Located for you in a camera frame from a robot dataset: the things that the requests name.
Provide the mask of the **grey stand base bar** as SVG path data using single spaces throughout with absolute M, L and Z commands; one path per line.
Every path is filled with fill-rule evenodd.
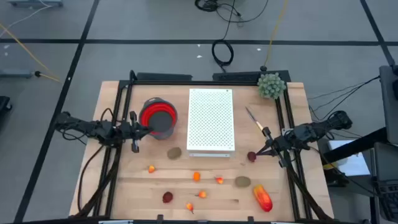
M 30 70 L 21 69 L 0 69 L 0 78 L 31 78 L 33 73 Z
M 14 7 L 63 7 L 63 0 L 7 0 L 7 2 Z

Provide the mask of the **red yellow toy mango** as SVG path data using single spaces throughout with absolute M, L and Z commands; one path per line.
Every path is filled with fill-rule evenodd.
M 258 202 L 259 206 L 265 212 L 269 212 L 272 210 L 273 203 L 272 203 L 271 197 L 266 192 L 263 185 L 261 185 L 261 184 L 255 185 L 253 188 L 253 194 L 254 194 L 254 197 L 255 197 L 256 201 Z

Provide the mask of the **white perforated metal shelf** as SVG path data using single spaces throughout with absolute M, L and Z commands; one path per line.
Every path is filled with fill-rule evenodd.
M 190 157 L 234 156 L 234 111 L 231 89 L 190 89 L 187 152 Z

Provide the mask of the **black rectangular box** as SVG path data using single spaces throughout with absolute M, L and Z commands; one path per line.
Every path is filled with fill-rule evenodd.
M 144 73 L 140 72 L 137 75 L 138 80 L 145 81 L 192 81 L 192 76 L 187 74 L 174 73 Z

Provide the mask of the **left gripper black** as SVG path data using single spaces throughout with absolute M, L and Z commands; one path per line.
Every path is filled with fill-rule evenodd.
M 153 131 L 153 128 L 150 126 L 144 126 L 137 122 L 137 115 L 134 111 L 129 112 L 130 122 L 127 121 L 126 118 L 121 120 L 119 125 L 121 131 L 122 140 L 131 139 L 131 151 L 133 153 L 139 152 L 139 146 L 137 141 L 139 138 L 143 138 Z

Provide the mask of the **white paper sheet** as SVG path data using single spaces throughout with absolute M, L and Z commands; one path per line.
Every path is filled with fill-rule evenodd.
M 352 140 L 330 140 L 328 141 L 329 150 L 334 150 L 340 146 L 348 144 L 352 142 Z M 365 176 L 371 175 L 368 165 L 364 159 L 364 156 L 361 152 L 358 154 L 354 154 L 353 156 L 349 156 L 342 160 L 336 161 L 333 163 L 341 172 L 345 173 L 346 176 Z

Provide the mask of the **red collapsible bowl grey rim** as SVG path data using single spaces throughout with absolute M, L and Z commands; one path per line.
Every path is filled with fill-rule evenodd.
M 149 135 L 158 140 L 173 134 L 177 120 L 178 113 L 173 104 L 159 97 L 148 99 L 139 113 L 139 123 L 152 128 Z

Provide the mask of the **black keyboard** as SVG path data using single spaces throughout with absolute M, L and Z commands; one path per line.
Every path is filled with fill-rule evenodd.
M 384 218 L 398 223 L 398 179 L 375 182 Z

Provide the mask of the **green artificial potted plant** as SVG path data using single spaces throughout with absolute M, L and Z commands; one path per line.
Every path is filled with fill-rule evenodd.
M 257 81 L 258 92 L 262 98 L 278 99 L 287 86 L 279 73 L 261 74 Z

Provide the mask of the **black aluminium table frame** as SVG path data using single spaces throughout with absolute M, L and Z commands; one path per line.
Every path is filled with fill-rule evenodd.
M 186 148 L 188 91 L 191 88 L 232 89 L 236 146 L 233 157 L 190 157 L 187 151 L 176 160 L 167 157 L 167 151 L 173 147 Z M 164 220 L 207 221 L 245 221 L 252 216 L 260 222 L 315 218 L 315 212 L 309 209 L 308 201 L 288 178 L 287 171 L 281 168 L 278 158 L 259 156 L 255 162 L 247 158 L 248 152 L 260 150 L 265 139 L 249 117 L 246 106 L 273 136 L 280 133 L 281 126 L 311 122 L 303 84 L 291 82 L 287 91 L 288 100 L 273 101 L 261 98 L 257 85 L 249 82 L 137 83 L 132 88 L 130 109 L 139 111 L 147 99 L 161 97 L 176 107 L 177 126 L 169 139 L 143 138 L 138 153 L 131 151 L 130 142 L 123 144 L 116 178 L 106 187 L 91 215 L 155 220 L 163 214 Z M 155 167 L 153 173 L 148 172 L 150 165 Z M 194 172 L 201 174 L 200 181 L 193 180 Z M 249 177 L 251 185 L 235 186 L 238 176 Z M 218 184 L 215 177 L 224 178 L 223 184 Z M 273 208 L 269 212 L 265 212 L 254 197 L 253 188 L 259 184 L 271 197 Z M 200 191 L 206 192 L 206 198 L 196 196 Z M 165 192 L 174 195 L 170 203 L 162 202 Z M 187 203 L 193 204 L 193 214 L 186 208 Z

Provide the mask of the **black chair base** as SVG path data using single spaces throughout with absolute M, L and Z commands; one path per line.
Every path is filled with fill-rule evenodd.
M 12 105 L 8 96 L 0 96 L 0 113 L 6 113 L 12 109 Z

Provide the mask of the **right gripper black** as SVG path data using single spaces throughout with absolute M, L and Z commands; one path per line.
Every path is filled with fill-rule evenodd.
M 278 156 L 279 164 L 281 167 L 287 167 L 288 162 L 282 155 L 282 153 L 289 149 L 289 145 L 285 140 L 285 137 L 278 136 L 275 139 L 271 136 L 271 131 L 268 127 L 263 129 L 263 134 L 266 137 L 264 147 L 262 147 L 257 153 L 257 156 Z

